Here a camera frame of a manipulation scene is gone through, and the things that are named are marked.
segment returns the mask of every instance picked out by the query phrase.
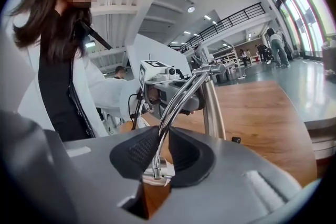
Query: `round ceiling lamp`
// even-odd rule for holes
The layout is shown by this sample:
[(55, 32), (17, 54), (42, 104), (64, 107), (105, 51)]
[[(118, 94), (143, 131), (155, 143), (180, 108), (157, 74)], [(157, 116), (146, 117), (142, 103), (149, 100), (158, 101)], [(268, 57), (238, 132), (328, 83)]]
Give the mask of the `round ceiling lamp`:
[(195, 7), (194, 7), (194, 6), (190, 6), (190, 7), (188, 8), (188, 12), (189, 12), (189, 13), (193, 12), (194, 10), (195, 10)]

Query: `brown wooden surface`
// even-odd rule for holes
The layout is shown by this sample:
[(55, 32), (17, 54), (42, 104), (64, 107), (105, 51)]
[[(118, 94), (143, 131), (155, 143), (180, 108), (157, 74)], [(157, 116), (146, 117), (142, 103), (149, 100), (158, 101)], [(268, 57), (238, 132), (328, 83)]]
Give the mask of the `brown wooden surface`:
[[(227, 140), (241, 137), (241, 143), (290, 173), (302, 186), (316, 179), (316, 161), (308, 131), (289, 98), (274, 81), (216, 87)], [(150, 125), (158, 120), (143, 115)], [(203, 112), (178, 115), (173, 126), (204, 133)], [(171, 162), (167, 141), (162, 156)], [(167, 196), (160, 187), (145, 187), (149, 215)]]

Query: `woman's arm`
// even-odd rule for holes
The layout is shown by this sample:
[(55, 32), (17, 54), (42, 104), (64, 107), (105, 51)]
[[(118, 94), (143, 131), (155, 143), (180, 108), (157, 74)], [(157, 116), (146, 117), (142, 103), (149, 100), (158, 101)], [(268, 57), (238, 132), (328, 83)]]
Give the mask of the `woman's arm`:
[[(123, 79), (105, 78), (102, 72), (84, 56), (84, 67), (88, 86), (94, 104), (98, 108), (108, 110), (115, 117), (130, 120), (128, 100), (130, 95), (136, 94), (140, 89), (138, 80), (126, 81)], [(136, 96), (130, 99), (130, 110), (134, 113), (137, 101)]]

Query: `gray floor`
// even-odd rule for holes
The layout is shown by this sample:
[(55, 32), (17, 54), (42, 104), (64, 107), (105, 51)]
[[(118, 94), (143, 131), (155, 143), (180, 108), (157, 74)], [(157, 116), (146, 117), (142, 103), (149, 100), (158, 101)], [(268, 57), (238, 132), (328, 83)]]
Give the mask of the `gray floor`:
[(218, 86), (275, 80), (290, 98), (308, 129), (336, 124), (336, 84), (325, 80), (323, 64), (310, 60), (295, 60), (290, 64), (289, 68), (276, 69), (274, 63), (255, 63), (245, 70), (246, 79), (235, 79)]

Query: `fluorescent light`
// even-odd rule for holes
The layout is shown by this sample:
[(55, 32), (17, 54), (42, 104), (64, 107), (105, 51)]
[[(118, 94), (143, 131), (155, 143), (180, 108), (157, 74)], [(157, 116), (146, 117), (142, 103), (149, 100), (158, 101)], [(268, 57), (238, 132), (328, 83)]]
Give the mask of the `fluorescent light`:
[(190, 7), (188, 8), (188, 12), (189, 12), (189, 13), (193, 12), (194, 10), (195, 10), (195, 7), (194, 7), (194, 6), (190, 6)]
[(94, 47), (95, 45), (96, 44), (95, 44), (94, 41), (90, 41), (90, 42), (88, 42), (88, 43), (85, 44), (85, 47), (90, 48), (90, 47)]

